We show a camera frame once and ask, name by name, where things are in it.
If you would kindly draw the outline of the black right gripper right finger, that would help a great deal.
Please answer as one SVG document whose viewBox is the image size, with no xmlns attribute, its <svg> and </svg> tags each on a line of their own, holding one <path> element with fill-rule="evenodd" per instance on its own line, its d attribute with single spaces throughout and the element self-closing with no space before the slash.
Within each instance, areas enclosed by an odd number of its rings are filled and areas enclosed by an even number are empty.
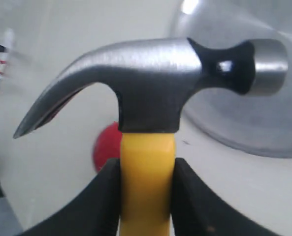
<svg viewBox="0 0 292 236">
<path fill-rule="evenodd" d="M 275 235 L 223 201 L 183 158 L 175 160 L 171 216 L 177 236 Z"/>
</svg>

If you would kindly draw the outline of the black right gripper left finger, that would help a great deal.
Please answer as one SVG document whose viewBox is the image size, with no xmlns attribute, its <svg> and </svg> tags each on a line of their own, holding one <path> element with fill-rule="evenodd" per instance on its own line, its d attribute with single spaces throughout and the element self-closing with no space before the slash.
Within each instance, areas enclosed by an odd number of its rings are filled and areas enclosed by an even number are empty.
<svg viewBox="0 0 292 236">
<path fill-rule="evenodd" d="M 111 158 L 75 199 L 21 235 L 115 236 L 120 211 L 120 160 Z"/>
</svg>

